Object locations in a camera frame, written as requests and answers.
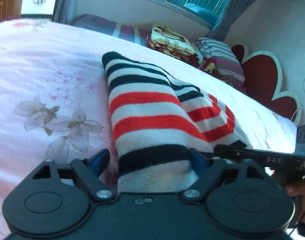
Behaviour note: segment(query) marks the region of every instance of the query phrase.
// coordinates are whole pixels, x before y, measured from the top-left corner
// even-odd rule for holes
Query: headboard
[[[249,55],[244,42],[233,43],[231,50],[244,71],[244,87],[248,96],[291,119],[297,126],[302,115],[301,101],[294,92],[281,91],[283,73],[276,55],[269,51],[257,51]]]

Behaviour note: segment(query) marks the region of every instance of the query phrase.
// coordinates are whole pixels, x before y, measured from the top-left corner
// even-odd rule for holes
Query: hand
[[[288,184],[285,188],[287,194],[291,197],[299,196],[301,195],[301,206],[300,210],[298,212],[297,220],[302,217],[302,215],[305,212],[305,179],[296,181],[294,183]],[[305,224],[305,216],[301,220],[302,223]]]

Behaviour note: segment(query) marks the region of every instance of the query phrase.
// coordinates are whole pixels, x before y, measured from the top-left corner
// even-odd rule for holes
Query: white mattress
[[[103,180],[111,186],[116,182],[117,158],[101,61],[109,51],[156,64],[223,101],[235,114],[253,148],[294,151],[296,127],[290,120],[184,62],[129,41],[68,25],[35,20],[3,22],[0,239],[9,233],[1,214],[3,199],[46,158],[63,163],[108,148],[112,159]],[[46,118],[49,121],[54,115],[60,117],[61,123],[45,125],[54,131],[49,135],[43,125]],[[79,134],[74,130],[76,126],[80,128]],[[72,138],[69,144],[68,135]]]

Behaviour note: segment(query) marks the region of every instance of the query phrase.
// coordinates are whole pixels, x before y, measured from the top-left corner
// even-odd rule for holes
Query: folded cloth
[[[157,42],[152,42],[151,35],[147,35],[147,41],[146,45],[148,48],[159,51],[161,53],[164,53],[168,56],[174,57],[176,59],[179,59],[185,63],[188,63],[189,65],[192,65],[193,67],[198,68],[199,67],[199,60],[198,60],[198,54],[189,54],[183,51],[172,49],[171,47],[159,44]]]
[[[232,111],[162,68],[116,52],[103,55],[109,110],[119,156],[120,192],[179,192],[198,176],[187,148],[249,141]]]

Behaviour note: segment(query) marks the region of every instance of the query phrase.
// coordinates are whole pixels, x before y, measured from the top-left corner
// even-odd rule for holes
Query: red stripe
[[[212,106],[205,106],[188,112],[188,116],[193,122],[199,122],[205,119],[210,119],[218,116],[221,112],[220,107],[217,105],[217,98],[209,95],[213,101]]]
[[[109,106],[110,115],[112,115],[115,110],[124,105],[132,104],[147,104],[147,103],[159,103],[159,102],[169,102],[174,103],[181,107],[181,104],[177,97],[158,92],[131,92],[121,94],[115,97]]]
[[[213,130],[203,132],[203,136],[207,138],[207,142],[214,142],[228,134],[233,133],[236,123],[233,112],[226,106],[227,123]]]
[[[172,114],[127,117],[116,123],[113,128],[113,136],[118,139],[123,134],[147,129],[176,129],[205,140],[194,124],[181,116]]]
[[[213,142],[233,133],[235,128],[235,116],[226,107],[227,123],[213,130],[201,133],[197,127],[178,115],[156,115],[142,117],[127,117],[120,120],[113,128],[113,136],[117,140],[120,136],[138,130],[147,129],[176,129],[184,131],[206,142]]]

